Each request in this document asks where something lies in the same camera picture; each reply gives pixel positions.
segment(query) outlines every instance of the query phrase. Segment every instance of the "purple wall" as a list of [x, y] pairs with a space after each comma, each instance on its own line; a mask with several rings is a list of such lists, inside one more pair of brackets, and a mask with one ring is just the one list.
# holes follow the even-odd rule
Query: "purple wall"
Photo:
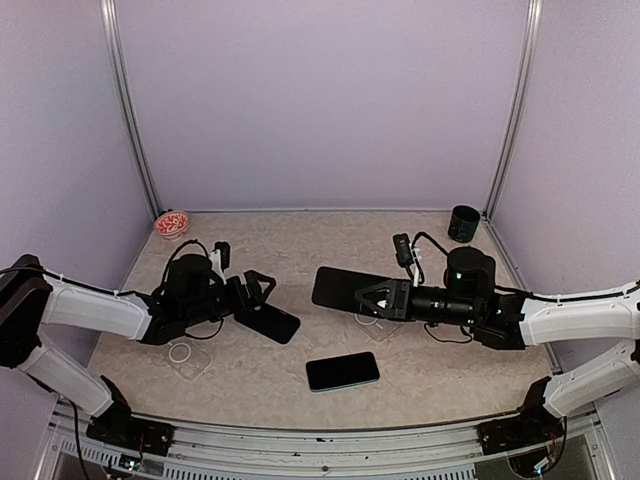
[[[537, 291], [580, 292], [640, 278], [639, 58], [637, 2], [545, 1], [496, 218]], [[556, 347], [572, 368], [610, 343]], [[632, 388], [597, 404], [624, 479], [640, 476], [639, 396]]]
[[[150, 228], [99, 2], [0, 1], [0, 267], [23, 253], [118, 287]], [[95, 335], [49, 330], [81, 360]], [[54, 397], [0, 369], [2, 478], [28, 477]]]
[[138, 0], [118, 13], [167, 207], [484, 204], [526, 1]]

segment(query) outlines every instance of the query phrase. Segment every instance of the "speckled tabletop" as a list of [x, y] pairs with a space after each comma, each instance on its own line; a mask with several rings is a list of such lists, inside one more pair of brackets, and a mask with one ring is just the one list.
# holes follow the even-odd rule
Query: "speckled tabletop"
[[[529, 385], [549, 374], [543, 349], [498, 352], [475, 342], [441, 344], [427, 336], [422, 323], [385, 325], [384, 332], [396, 329], [379, 341], [380, 335], [367, 333], [353, 315], [311, 303], [315, 273], [323, 265], [404, 278], [394, 258], [396, 233], [424, 230], [454, 248], [446, 235], [448, 218], [414, 212], [193, 214], [182, 239], [149, 238], [126, 288], [155, 288], [167, 258], [183, 240], [198, 238], [207, 246], [226, 240], [231, 244], [227, 276], [249, 269], [274, 276], [278, 286], [269, 303], [300, 318], [296, 335], [279, 345], [228, 318], [216, 338], [192, 343], [210, 363], [187, 380], [163, 357], [166, 348], [103, 334], [89, 368], [114, 381], [134, 411], [224, 425], [375, 429], [513, 410]], [[496, 258], [497, 281], [509, 285], [482, 226], [472, 245]], [[427, 284], [440, 285], [445, 258], [427, 242], [421, 248]], [[215, 328], [203, 324], [190, 332], [206, 335]], [[460, 338], [455, 327], [440, 326], [434, 333]], [[325, 393], [309, 390], [307, 361], [362, 351], [375, 354], [378, 382]]]

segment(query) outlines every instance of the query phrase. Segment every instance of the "black mug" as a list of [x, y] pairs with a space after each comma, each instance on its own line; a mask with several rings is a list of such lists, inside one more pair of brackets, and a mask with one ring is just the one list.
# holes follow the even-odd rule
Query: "black mug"
[[478, 229], [480, 212], [467, 205], [458, 205], [451, 212], [449, 237], [458, 243], [469, 243]]

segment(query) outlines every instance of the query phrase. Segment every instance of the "smartphone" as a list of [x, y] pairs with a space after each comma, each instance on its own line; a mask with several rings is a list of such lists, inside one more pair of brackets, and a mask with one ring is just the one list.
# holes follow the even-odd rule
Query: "smartphone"
[[308, 362], [307, 378], [312, 392], [323, 392], [375, 382], [380, 371], [373, 353], [362, 352]]

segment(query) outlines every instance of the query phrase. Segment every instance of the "red bowl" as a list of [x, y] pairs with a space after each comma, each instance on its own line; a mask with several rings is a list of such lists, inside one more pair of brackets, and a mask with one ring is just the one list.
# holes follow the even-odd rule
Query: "red bowl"
[[189, 215], [180, 210], [160, 215], [153, 225], [156, 232], [167, 240], [179, 238], [187, 231]]

